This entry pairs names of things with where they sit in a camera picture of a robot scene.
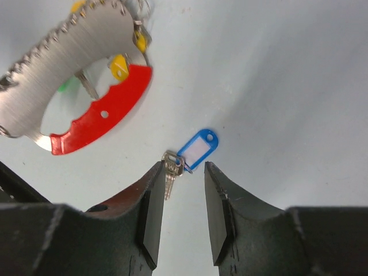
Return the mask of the blue tag key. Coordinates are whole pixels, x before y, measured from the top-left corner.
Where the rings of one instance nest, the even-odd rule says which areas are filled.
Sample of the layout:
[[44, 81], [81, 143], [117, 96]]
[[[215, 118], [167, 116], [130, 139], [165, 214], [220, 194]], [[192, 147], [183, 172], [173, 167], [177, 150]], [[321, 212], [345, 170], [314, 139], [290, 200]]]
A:
[[193, 171], [219, 146], [219, 138], [211, 129], [199, 130], [178, 152], [166, 151], [162, 156], [166, 172], [164, 199], [168, 200], [174, 181]]

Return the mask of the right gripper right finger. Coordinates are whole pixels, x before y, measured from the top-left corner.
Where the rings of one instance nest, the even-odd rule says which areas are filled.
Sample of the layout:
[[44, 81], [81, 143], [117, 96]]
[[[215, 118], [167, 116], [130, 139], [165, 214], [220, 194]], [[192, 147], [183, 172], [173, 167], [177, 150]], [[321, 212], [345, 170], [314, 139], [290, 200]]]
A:
[[274, 207], [205, 163], [212, 258], [220, 275], [366, 275], [367, 208]]

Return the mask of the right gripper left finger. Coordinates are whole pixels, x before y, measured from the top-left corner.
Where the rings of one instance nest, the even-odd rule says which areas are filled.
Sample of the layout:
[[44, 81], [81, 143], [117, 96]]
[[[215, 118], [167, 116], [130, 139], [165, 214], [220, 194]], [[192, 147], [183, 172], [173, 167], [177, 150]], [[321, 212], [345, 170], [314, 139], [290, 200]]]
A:
[[164, 163], [86, 212], [20, 203], [1, 190], [2, 275], [151, 275], [158, 265]]

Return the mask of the metal keyring holder red handle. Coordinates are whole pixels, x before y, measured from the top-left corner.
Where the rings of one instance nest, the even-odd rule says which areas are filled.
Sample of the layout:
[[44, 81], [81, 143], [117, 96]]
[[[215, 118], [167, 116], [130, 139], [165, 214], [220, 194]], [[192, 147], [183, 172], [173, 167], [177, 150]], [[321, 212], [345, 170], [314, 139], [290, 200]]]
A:
[[[68, 17], [1, 76], [1, 135], [25, 136], [53, 155], [67, 155], [119, 124], [152, 79], [152, 68], [134, 43], [138, 8], [137, 1], [75, 2]], [[133, 63], [126, 80], [119, 82], [108, 64], [125, 53]], [[49, 103], [69, 79], [68, 89], [83, 87], [75, 77], [81, 70], [99, 99], [91, 99], [88, 109], [64, 133], [43, 134], [41, 125]]]

